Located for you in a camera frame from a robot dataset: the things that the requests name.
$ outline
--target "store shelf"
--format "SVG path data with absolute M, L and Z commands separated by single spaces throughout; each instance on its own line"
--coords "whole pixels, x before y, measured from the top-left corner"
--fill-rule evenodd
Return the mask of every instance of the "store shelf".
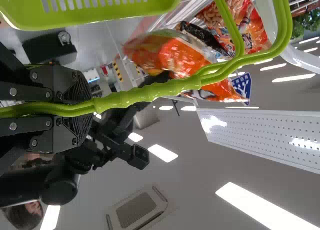
M 320 113 L 198 109 L 208 141 L 320 174 Z

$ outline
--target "chip bag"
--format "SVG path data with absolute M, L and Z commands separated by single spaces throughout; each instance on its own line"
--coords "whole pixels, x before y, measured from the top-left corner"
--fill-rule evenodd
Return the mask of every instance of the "chip bag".
M 186 21 L 181 21 L 175 26 L 175 29 L 181 31 L 185 35 L 192 36 L 202 45 L 211 48 L 216 59 L 231 59 L 220 43 L 212 37 L 210 31 Z
M 192 76 L 202 67 L 216 62 L 215 53 L 194 37 L 179 31 L 165 29 L 142 34 L 124 44 L 123 52 L 144 72 L 157 76 L 163 71 L 171 71 L 170 78 Z M 198 91 L 188 91 L 184 95 L 210 101 L 245 101 L 236 93 L 229 79 L 204 86 Z
M 245 53 L 251 54 L 271 47 L 263 22 L 251 0 L 225 0 L 233 19 L 242 35 Z M 236 54 L 235 45 L 226 28 L 215 2 L 202 9 L 196 18 L 205 22 L 215 39 L 232 57 Z

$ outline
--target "packaged food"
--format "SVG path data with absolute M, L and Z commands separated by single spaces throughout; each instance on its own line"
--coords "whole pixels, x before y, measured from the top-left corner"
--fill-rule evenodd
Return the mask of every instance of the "packaged food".
M 171 29 L 140 35 L 123 47 L 125 55 L 144 72 L 157 76 L 164 71 L 171 71 L 170 78 L 192 76 L 202 67 L 216 62 L 212 51 L 194 37 Z M 229 79 L 205 86 L 200 91 L 188 91 L 183 94 L 209 101 L 245 100 L 236 93 Z
M 182 95 L 190 98 L 226 103 L 249 101 L 235 91 L 228 78 L 219 83 L 204 86 L 200 90 L 183 92 Z
M 179 77 L 187 77 L 216 62 L 209 48 L 172 29 L 140 35 L 127 42 L 123 51 L 149 74 L 170 70 Z
M 263 22 L 251 0 L 225 0 L 235 23 L 242 35 L 247 54 L 266 50 L 271 47 Z M 208 30 L 232 57 L 236 53 L 235 45 L 226 28 L 215 2 L 202 9 L 196 18 L 205 22 Z
M 194 37 L 204 46 L 212 48 L 212 52 L 216 59 L 231 59 L 225 49 L 223 49 L 219 42 L 213 38 L 211 32 L 208 30 L 202 29 L 201 27 L 186 21 L 180 22 L 175 29 L 181 31 L 183 34 Z

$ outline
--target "green shopping basket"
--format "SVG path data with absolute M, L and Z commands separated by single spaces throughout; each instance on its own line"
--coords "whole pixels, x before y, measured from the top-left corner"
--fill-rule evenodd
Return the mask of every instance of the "green shopping basket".
M 170 11 L 180 0 L 0 0 L 0 13 L 22 30 L 44 30 Z
M 289 44 L 293 22 L 288 0 L 273 0 L 277 17 L 277 37 L 272 47 L 259 53 L 244 55 L 245 44 L 232 18 L 225 0 L 215 0 L 217 7 L 226 23 L 235 44 L 235 57 L 223 63 L 203 67 L 195 75 L 174 79 L 167 83 L 154 83 L 143 88 L 133 88 L 128 92 L 112 93 L 104 98 L 94 98 L 90 101 L 63 105 L 46 102 L 33 102 L 7 108 L 0 108 L 0 118 L 11 118 L 27 114 L 46 113 L 63 117 L 75 117 L 93 112 L 102 113 L 111 108 L 127 108 L 128 106 L 145 101 L 152 102 L 158 97 L 176 96 L 184 90 L 199 90 L 202 86 L 220 82 L 233 73 L 240 66 L 253 64 L 266 59 L 275 58 Z

